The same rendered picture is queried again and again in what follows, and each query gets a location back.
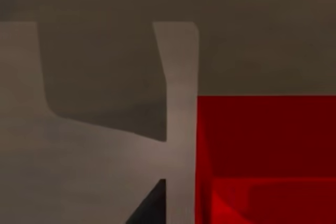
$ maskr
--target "red surface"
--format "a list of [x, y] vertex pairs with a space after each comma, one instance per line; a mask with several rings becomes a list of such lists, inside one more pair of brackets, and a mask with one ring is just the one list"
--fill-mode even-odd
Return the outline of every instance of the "red surface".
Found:
[[336, 223], [335, 115], [335, 97], [199, 97], [196, 224]]

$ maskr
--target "black triangular tip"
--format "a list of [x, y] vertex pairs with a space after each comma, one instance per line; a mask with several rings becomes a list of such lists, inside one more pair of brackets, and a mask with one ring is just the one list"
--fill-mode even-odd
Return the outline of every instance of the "black triangular tip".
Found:
[[166, 180], [160, 179], [126, 224], [166, 224]]

